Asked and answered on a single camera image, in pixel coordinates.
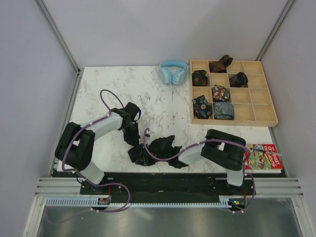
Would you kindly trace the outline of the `dark blue striped tie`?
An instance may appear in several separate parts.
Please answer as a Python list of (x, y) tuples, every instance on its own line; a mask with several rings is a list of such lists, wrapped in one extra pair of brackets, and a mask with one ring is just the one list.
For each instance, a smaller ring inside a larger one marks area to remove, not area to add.
[(132, 163), (141, 166), (152, 166), (157, 162), (147, 153), (143, 143), (128, 150), (128, 155)]

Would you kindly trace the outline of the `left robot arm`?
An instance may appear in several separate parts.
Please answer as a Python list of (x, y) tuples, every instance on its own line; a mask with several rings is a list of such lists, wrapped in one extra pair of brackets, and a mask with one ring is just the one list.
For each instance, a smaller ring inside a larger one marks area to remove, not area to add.
[(108, 181), (93, 161), (94, 143), (104, 135), (119, 130), (124, 141), (135, 147), (139, 145), (138, 123), (140, 108), (127, 103), (121, 109), (113, 108), (108, 114), (85, 124), (70, 122), (66, 125), (55, 150), (55, 157), (62, 162), (62, 170), (75, 172), (91, 182), (91, 188), (97, 194), (108, 190)]

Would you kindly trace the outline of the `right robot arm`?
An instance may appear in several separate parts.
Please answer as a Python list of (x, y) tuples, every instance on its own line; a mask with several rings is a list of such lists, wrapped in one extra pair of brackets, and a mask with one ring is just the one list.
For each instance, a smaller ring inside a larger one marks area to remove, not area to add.
[(189, 165), (205, 158), (226, 169), (226, 188), (229, 193), (235, 195), (244, 188), (245, 162), (249, 160), (251, 151), (241, 137), (210, 129), (203, 141), (193, 143), (169, 158), (154, 156), (146, 144), (144, 148), (147, 154), (157, 161), (170, 161), (177, 158)]

